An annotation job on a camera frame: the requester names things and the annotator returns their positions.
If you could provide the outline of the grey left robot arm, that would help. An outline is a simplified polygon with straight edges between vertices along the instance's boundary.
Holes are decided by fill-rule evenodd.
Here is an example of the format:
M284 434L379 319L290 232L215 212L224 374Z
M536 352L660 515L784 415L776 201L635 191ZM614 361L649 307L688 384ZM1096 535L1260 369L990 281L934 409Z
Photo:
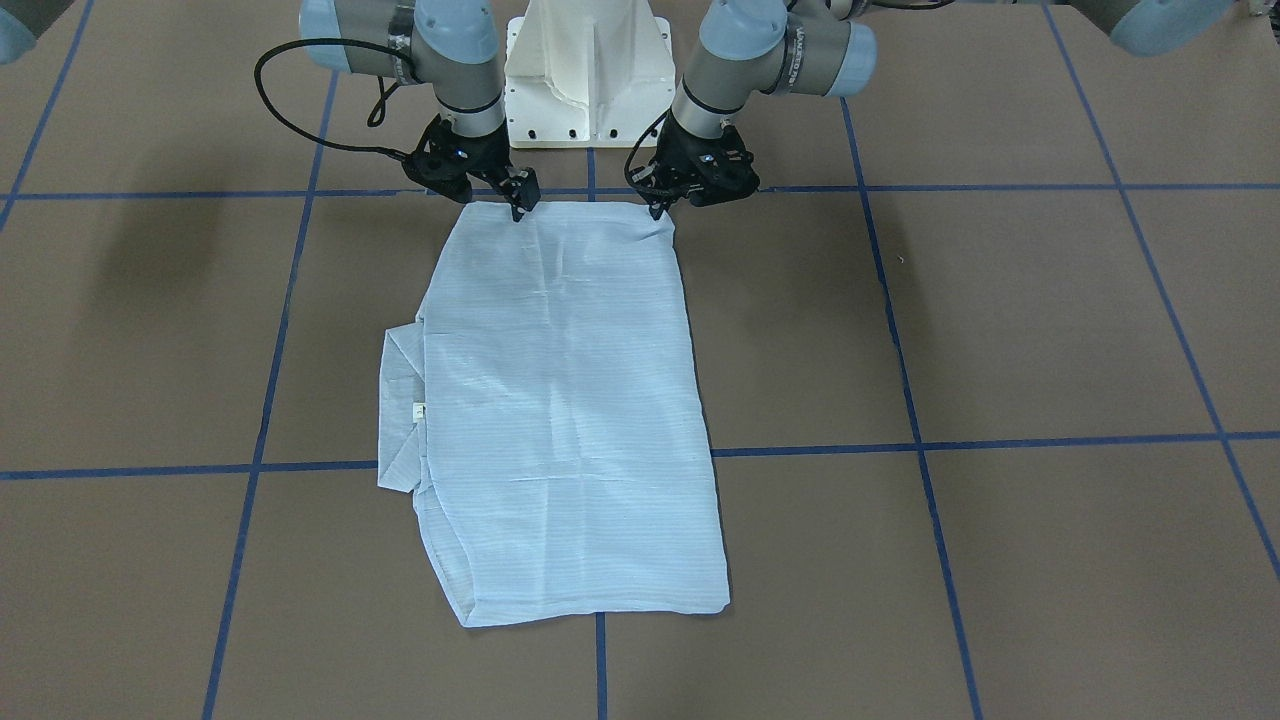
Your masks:
M643 132L652 158L625 179L652 219L759 190L736 120L751 96L851 97L878 61L869 10L934 12L941 1L713 1L668 110Z

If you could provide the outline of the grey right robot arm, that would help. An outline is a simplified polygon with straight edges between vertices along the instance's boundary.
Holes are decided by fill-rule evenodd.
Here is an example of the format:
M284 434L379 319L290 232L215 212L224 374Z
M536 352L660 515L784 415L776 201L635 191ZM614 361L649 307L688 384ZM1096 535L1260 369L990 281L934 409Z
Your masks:
M439 108L411 150L369 145L365 152L399 164L413 183L453 202L474 199L481 181L504 199L515 222L539 202L536 173L509 156L506 79L498 28L488 1L303 1L297 40L266 50L253 83L276 111L262 73L269 61L305 50L329 70L371 76L379 96L367 123L379 126L399 88L428 86Z

